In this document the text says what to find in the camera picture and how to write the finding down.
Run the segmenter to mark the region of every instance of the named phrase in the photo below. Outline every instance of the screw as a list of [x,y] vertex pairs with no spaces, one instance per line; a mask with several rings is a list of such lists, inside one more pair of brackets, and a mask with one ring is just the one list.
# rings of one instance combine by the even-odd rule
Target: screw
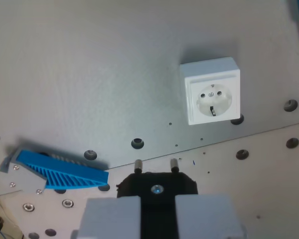
[[25,203],[22,207],[27,212],[33,212],[34,211],[34,205],[31,204],[31,203]]
[[162,185],[154,185],[150,190],[154,194],[160,194],[164,191],[164,187]]
[[70,200],[70,199],[65,199],[65,200],[63,200],[62,205],[63,205],[65,208],[72,208],[73,205],[74,205],[74,203],[73,203],[73,201]]

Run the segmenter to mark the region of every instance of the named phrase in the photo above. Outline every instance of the white power socket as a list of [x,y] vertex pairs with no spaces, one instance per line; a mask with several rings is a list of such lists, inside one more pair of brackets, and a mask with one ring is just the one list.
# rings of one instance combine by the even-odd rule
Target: white power socket
[[188,124],[240,117],[240,69],[232,57],[183,64]]

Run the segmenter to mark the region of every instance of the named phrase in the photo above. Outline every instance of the socket outlet hole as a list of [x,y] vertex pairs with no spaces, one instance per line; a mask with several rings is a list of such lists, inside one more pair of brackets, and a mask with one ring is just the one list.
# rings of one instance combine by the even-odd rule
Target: socket outlet hole
[[135,138],[132,140],[131,146],[134,149],[141,149],[144,147],[144,141],[141,138]]
[[56,235],[56,231],[54,229],[45,230],[45,234],[49,237],[54,237]]
[[249,152],[245,149],[239,150],[236,153],[236,158],[239,160],[245,160],[246,158],[248,158],[248,156],[249,156]]
[[107,184],[107,185],[104,185],[104,186],[100,186],[100,187],[98,187],[99,188],[99,190],[101,191],[101,192],[107,192],[107,191],[109,191],[110,190],[110,185],[109,184]]
[[86,150],[86,151],[84,152],[84,157],[85,157],[87,160],[95,160],[95,159],[98,157],[98,155],[97,155],[96,152],[93,151],[93,150]]
[[39,239],[40,238],[38,233],[29,233],[28,237],[29,237],[29,239]]
[[215,84],[201,91],[196,105],[202,114],[214,117],[225,113],[230,108],[232,101],[233,97],[230,90],[224,85]]
[[298,102],[296,100],[288,100],[284,105],[284,110],[286,112],[292,112],[298,107]]
[[286,143],[287,148],[296,148],[298,145],[299,145],[299,139],[297,138],[291,138]]
[[239,125],[242,122],[244,122],[244,120],[245,120],[245,117],[242,114],[240,114],[240,118],[239,119],[232,119],[230,121],[230,123],[232,123],[233,125]]

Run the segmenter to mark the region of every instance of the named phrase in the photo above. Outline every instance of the gray metal plate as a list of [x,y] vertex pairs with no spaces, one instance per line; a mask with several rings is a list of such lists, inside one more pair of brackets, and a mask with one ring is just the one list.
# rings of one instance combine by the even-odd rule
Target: gray metal plate
[[[299,146],[286,147],[292,137],[299,139],[299,124],[146,160],[143,172],[170,172],[170,160],[177,158],[180,171],[197,182],[200,195],[230,197],[249,239],[299,239]],[[241,149],[249,151],[246,160],[236,158]],[[116,185],[133,170],[133,164],[109,169],[108,192],[97,188],[67,190],[65,194],[44,190],[40,195],[15,192],[0,198],[25,236],[38,233],[40,239],[51,239],[44,233],[51,228],[57,231],[55,238],[74,239],[71,235],[80,227],[87,200],[115,198]],[[62,206],[65,199],[74,202],[73,208]],[[24,203],[34,204],[35,210],[26,212]]]
[[[299,102],[288,3],[0,1],[0,150],[91,149],[111,168],[299,123],[283,110]],[[188,126],[179,64],[224,56],[241,69],[244,123]]]

